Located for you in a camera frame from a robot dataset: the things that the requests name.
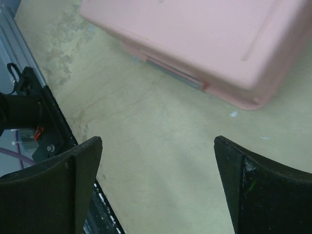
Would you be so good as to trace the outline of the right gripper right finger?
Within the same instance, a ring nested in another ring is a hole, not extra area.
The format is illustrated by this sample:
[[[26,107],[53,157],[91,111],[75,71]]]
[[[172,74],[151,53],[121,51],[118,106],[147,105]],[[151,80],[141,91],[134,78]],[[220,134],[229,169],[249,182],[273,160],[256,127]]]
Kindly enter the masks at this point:
[[[236,234],[310,234],[312,175],[217,136],[214,153]]]

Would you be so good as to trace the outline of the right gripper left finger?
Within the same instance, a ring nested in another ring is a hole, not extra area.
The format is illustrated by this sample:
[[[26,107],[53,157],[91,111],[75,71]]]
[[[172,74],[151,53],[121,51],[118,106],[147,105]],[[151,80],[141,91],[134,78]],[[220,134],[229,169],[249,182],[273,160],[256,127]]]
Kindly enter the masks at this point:
[[[0,178],[2,234],[80,234],[102,154],[94,136],[72,149]]]

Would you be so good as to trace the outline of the large pink basket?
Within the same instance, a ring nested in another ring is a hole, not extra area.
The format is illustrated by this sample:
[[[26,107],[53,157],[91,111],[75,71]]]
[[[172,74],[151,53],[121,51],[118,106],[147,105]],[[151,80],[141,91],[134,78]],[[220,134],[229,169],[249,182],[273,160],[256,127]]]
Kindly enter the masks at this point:
[[[312,30],[309,0],[84,0],[125,52],[240,109],[274,95]]]

